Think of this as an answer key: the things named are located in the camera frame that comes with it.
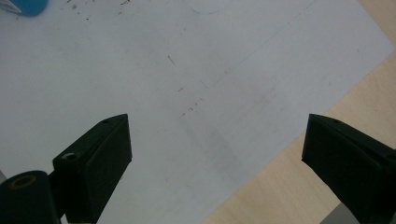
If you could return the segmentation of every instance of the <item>screw hole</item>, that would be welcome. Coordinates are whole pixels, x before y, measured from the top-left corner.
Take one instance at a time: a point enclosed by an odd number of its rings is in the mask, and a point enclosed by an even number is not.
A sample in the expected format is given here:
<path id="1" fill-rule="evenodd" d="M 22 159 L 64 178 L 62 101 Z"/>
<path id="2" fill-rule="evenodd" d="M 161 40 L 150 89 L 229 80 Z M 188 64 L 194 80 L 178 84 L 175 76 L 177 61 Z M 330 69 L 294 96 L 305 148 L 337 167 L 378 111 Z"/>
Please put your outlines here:
<path id="1" fill-rule="evenodd" d="M 388 159 L 396 161 L 396 154 L 392 153 L 392 154 L 388 154 Z"/>
<path id="2" fill-rule="evenodd" d="M 66 154 L 64 154 L 64 155 L 62 156 L 62 159 L 72 161 L 72 160 L 74 160 L 76 157 L 77 157 L 76 154 L 74 154 L 74 153 L 72 152 L 72 153 L 66 153 Z"/>
<path id="3" fill-rule="evenodd" d="M 34 175 L 24 175 L 16 180 L 12 181 L 9 184 L 10 189 L 23 189 L 24 187 L 27 187 L 31 185 L 33 182 L 35 182 L 36 177 Z"/>

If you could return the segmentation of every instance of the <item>blue object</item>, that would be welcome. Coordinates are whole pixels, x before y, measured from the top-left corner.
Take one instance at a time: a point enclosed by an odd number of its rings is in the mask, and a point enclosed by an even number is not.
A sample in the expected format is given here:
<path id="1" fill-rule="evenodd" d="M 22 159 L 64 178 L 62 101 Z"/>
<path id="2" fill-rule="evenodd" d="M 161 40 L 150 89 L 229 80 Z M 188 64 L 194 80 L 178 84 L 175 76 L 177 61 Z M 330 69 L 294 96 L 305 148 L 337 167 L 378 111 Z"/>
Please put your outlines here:
<path id="1" fill-rule="evenodd" d="M 21 14 L 36 16 L 46 8 L 48 0 L 0 0 L 0 7 Z"/>

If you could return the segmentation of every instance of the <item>light wood surface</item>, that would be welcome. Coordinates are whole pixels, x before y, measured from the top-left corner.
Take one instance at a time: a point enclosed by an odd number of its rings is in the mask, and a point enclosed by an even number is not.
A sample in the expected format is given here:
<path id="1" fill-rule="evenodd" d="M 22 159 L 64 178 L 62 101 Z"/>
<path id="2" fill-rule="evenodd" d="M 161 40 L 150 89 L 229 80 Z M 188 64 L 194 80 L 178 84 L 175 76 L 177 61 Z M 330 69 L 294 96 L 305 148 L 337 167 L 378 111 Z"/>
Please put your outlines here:
<path id="1" fill-rule="evenodd" d="M 396 1 L 360 0 L 396 45 Z M 396 147 L 396 51 L 326 116 Z M 301 162 L 302 133 L 203 223 L 319 223 L 339 204 L 331 190 Z"/>

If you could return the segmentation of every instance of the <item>sheet of paper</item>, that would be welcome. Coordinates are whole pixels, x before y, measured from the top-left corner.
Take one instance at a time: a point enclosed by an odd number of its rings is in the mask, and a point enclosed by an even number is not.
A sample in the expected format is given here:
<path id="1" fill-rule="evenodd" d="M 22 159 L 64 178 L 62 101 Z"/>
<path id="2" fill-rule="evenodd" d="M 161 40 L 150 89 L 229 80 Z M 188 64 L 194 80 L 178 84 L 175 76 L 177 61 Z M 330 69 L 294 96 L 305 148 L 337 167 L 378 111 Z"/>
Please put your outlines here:
<path id="1" fill-rule="evenodd" d="M 357 0 L 61 0 L 0 29 L 6 176 L 128 113 L 100 223 L 199 223 L 393 51 Z"/>

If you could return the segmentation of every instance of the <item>wooden table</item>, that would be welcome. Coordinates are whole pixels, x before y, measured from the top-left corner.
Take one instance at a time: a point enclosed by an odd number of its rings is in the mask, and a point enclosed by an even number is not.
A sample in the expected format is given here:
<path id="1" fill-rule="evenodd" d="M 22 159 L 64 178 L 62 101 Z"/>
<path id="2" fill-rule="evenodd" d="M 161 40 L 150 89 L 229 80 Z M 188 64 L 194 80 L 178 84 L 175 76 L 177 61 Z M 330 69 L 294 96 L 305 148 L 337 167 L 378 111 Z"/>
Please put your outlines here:
<path id="1" fill-rule="evenodd" d="M 396 45 L 396 1 L 360 0 Z M 396 51 L 330 108 L 340 119 L 396 148 Z M 301 162 L 304 133 L 203 223 L 319 223 L 340 203 Z"/>

